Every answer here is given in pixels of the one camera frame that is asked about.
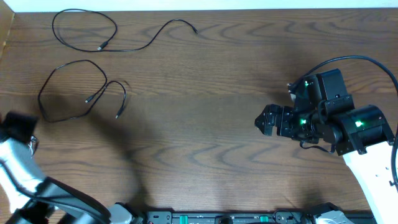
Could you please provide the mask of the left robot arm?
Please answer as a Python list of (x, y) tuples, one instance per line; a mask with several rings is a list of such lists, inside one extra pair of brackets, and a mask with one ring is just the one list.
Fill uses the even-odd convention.
[(1, 186), (9, 203), (8, 223), (48, 223), (57, 210), (60, 223), (144, 223), (125, 204), (106, 208), (93, 197), (45, 175), (34, 161), (37, 118), (8, 112), (1, 121)]

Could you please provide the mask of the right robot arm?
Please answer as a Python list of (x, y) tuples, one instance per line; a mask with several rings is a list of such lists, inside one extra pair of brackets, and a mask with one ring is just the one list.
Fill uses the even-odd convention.
[(356, 177), (377, 223), (397, 223), (397, 137), (374, 105), (355, 107), (338, 69), (307, 75), (290, 86), (293, 106), (266, 105), (254, 125), (266, 136), (331, 145)]

